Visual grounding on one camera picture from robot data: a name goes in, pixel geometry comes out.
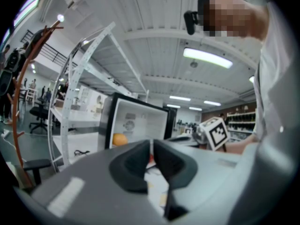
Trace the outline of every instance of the floor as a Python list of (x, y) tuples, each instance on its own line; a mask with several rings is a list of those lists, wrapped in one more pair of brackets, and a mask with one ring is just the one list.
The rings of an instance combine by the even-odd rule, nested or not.
[[(26, 103), (26, 109), (20, 107), (20, 120), (18, 121), (17, 131), (24, 131), (25, 134), (18, 138), (19, 147), (21, 151), (21, 156), (24, 161), (30, 161), (34, 159), (50, 159), (50, 153), (48, 148), (48, 137), (47, 132), (41, 128), (37, 128), (33, 131), (33, 134), (30, 134), (29, 124), (31, 122), (37, 122), (36, 117), (29, 113), (29, 110), (32, 108), (31, 104)], [(0, 133), (4, 129), (12, 131), (10, 125), (5, 125), (3, 122), (0, 123)], [(60, 128), (56, 127), (53, 130), (54, 134), (59, 134)], [(6, 162), (11, 162), (17, 169), (20, 169), (19, 160), (14, 148), (14, 139), (12, 132), (8, 134), (5, 140), (0, 137), (0, 152), (4, 157)], [(57, 148), (54, 148), (55, 154), (60, 154)], [(40, 170), (41, 179), (45, 180), (55, 174), (55, 171), (52, 167), (43, 168)]]

